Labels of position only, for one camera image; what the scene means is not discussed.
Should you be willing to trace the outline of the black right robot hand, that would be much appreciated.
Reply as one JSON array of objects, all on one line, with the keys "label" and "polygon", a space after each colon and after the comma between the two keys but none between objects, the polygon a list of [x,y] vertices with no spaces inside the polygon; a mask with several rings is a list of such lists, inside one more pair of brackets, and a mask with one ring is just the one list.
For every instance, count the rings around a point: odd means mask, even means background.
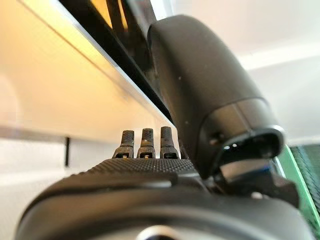
[{"label": "black right robot hand", "polygon": [[65,177],[26,208],[17,240],[312,240],[294,182],[273,171],[285,146],[268,101],[205,24],[153,23],[147,40],[169,127],[126,130],[112,158]]}]

